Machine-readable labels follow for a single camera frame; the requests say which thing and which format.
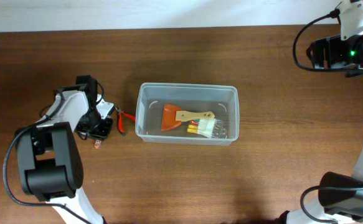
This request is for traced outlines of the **clear plastic container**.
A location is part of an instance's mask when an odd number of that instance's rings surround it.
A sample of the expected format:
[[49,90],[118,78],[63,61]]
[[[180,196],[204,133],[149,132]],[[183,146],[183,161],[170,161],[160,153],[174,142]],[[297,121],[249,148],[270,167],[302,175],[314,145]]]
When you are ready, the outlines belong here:
[[[166,104],[190,112],[211,112],[215,124],[210,137],[188,132],[191,122],[163,131]],[[238,139],[240,108],[234,86],[182,83],[144,83],[136,107],[135,132],[145,142],[228,146]]]

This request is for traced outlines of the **orange scraper wooden handle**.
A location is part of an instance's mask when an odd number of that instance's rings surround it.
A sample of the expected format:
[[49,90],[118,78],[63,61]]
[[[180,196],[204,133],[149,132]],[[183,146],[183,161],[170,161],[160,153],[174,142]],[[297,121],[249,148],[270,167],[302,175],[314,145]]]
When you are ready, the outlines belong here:
[[165,104],[161,122],[161,131],[170,131],[177,128],[182,123],[195,119],[214,119],[215,114],[211,111],[190,112],[182,110],[180,107],[171,104]]

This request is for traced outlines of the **red handled cutting pliers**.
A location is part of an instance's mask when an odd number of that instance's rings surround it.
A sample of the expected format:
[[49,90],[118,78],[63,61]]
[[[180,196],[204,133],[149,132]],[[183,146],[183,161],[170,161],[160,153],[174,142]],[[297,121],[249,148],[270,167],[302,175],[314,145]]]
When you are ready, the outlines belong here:
[[116,113],[117,113],[117,128],[118,128],[118,131],[120,132],[120,134],[122,136],[125,136],[126,133],[123,129],[123,117],[126,117],[132,121],[136,121],[136,117],[132,114],[129,114],[129,113],[125,113],[121,108],[120,106],[116,105],[115,106],[115,110],[116,110]]

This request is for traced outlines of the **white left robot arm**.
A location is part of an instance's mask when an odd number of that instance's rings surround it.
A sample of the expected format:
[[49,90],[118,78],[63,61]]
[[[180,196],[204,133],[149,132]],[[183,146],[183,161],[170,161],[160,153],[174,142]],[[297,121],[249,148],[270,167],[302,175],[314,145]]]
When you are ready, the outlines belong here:
[[16,150],[21,187],[52,207],[65,223],[105,223],[83,188],[83,165],[75,136],[104,141],[111,132],[115,109],[99,93],[103,87],[89,75],[57,89],[54,103],[36,123],[16,131],[10,147]]

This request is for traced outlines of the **pack of coloured bits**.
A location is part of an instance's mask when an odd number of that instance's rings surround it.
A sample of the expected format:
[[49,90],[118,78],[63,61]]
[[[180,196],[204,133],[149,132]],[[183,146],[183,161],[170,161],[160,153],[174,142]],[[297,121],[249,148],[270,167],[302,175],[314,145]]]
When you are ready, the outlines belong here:
[[220,119],[195,119],[189,121],[187,132],[199,134],[206,138],[225,139],[227,137],[224,122]]

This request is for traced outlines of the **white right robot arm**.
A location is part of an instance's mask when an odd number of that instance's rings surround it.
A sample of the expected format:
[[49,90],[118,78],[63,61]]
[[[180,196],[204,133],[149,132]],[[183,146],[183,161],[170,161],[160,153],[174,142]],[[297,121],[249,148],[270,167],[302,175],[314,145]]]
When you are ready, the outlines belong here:
[[[311,43],[306,49],[310,67],[298,61],[294,43],[295,65],[310,72],[343,72],[347,78],[363,75],[363,1],[341,1],[323,18],[337,19],[340,33]],[[351,175],[325,173],[301,194],[299,205],[279,223],[363,223],[363,145]]]

